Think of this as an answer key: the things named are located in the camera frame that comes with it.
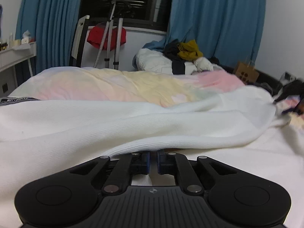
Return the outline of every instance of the tie-dye blanket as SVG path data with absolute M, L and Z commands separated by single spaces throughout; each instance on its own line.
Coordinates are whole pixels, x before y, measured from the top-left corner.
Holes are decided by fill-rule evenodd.
M 169 107 L 202 100 L 206 89 L 223 93 L 243 85 L 235 75 L 225 71 L 173 76 L 146 71 L 57 67 L 30 78 L 10 97 L 149 102 Z

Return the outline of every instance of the metal screw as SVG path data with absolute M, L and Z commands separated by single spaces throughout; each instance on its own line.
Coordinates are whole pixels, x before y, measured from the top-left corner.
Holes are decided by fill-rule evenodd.
M 108 193 L 115 193 L 119 190 L 119 187 L 117 187 L 116 185 L 107 185 L 103 188 L 103 190 Z
M 202 187 L 194 184 L 194 185 L 189 185 L 187 187 L 187 190 L 191 193 L 197 193 L 202 190 Z

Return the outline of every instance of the bottle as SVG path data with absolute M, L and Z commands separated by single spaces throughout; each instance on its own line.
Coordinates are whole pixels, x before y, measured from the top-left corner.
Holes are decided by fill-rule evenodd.
M 14 40 L 13 40 L 13 33 L 11 32 L 10 34 L 9 34 L 9 48 L 13 48 L 13 46 L 14 46 Z

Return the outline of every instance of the pile of clothes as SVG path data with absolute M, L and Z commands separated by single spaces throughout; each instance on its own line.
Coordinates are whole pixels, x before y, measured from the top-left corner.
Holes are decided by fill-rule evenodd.
M 187 43 L 181 43 L 177 39 L 165 46 L 164 56 L 172 61 L 173 74 L 185 74 L 185 62 L 193 62 L 198 72 L 213 71 L 211 62 L 206 59 L 195 39 Z

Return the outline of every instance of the desk drawer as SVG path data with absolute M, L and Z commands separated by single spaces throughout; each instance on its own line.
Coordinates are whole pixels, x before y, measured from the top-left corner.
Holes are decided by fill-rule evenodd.
M 22 62 L 30 57 L 36 55 L 36 44 L 31 43 L 30 49 L 24 50 L 13 50 L 9 49 L 6 51 L 1 52 L 1 67 L 7 68 L 9 66 L 13 66 L 19 62 Z

